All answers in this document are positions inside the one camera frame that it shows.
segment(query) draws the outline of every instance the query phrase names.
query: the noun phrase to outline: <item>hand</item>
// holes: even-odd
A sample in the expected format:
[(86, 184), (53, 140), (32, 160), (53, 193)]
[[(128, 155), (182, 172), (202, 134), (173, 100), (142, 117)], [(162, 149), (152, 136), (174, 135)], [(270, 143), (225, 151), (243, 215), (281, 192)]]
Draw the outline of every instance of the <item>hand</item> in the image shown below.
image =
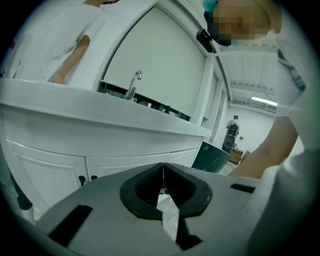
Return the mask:
[(55, 72), (55, 74), (53, 75), (53, 77), (50, 79), (49, 82), (60, 84), (60, 85), (65, 85), (66, 84), (65, 79), (66, 79), (66, 77), (58, 70), (57, 72)]

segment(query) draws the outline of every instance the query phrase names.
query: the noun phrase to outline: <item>ceiling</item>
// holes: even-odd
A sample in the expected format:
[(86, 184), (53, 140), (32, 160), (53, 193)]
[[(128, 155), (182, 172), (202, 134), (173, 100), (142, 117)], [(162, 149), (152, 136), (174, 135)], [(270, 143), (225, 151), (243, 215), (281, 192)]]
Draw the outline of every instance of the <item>ceiling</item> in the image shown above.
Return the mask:
[[(203, 0), (186, 0), (203, 17)], [(276, 107), (252, 101), (252, 96), (276, 101), (278, 49), (275, 36), (242, 46), (214, 45), (226, 77), (229, 105), (275, 116)]]

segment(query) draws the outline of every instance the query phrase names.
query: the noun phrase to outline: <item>cabinet door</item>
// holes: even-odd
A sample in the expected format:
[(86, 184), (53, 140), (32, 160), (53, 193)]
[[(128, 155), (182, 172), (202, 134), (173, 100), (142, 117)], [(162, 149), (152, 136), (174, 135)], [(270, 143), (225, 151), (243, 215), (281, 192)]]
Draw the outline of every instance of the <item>cabinet door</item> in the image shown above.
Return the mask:
[(169, 153), (128, 157), (87, 157), (86, 166), (89, 180), (91, 181), (92, 176), (97, 176), (99, 178), (139, 166), (166, 163), (168, 157)]
[(196, 152), (197, 152), (197, 149), (195, 148), (195, 149), (170, 153), (168, 163), (190, 167), (189, 165), (191, 164), (191, 160), (193, 159), (193, 156)]
[(86, 159), (57, 154), (7, 140), (12, 158), (10, 171), (27, 198), (42, 212), (88, 180)]

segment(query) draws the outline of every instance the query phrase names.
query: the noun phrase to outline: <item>cabinet handle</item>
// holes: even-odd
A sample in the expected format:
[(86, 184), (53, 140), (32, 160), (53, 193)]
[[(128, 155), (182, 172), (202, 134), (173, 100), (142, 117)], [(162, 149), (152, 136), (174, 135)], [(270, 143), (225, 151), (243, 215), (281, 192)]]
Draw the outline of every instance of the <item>cabinet handle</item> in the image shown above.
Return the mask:
[(81, 187), (82, 187), (86, 182), (86, 178), (84, 176), (79, 176), (79, 181), (80, 181), (80, 184), (81, 184)]

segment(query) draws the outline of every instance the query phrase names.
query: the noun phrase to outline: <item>white shirt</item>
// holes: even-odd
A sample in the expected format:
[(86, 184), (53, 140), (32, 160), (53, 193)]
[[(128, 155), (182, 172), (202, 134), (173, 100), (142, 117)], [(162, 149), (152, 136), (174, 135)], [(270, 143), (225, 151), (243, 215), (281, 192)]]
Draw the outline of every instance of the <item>white shirt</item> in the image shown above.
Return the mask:
[(23, 55), (15, 78), (49, 81), (67, 60), (84, 35), (96, 36), (106, 14), (88, 4), (71, 5), (49, 21), (47, 27), (34, 35)]
[(234, 124), (236, 124), (239, 128), (240, 128), (240, 124), (238, 123), (237, 119), (231, 119), (227, 124), (226, 124), (226, 128), (228, 129), (230, 126), (233, 126)]
[(315, 83), (320, 66), (317, 54), (300, 25), (284, 7), (281, 9), (282, 27), (275, 35), (279, 48), (276, 116), (286, 117), (298, 97)]

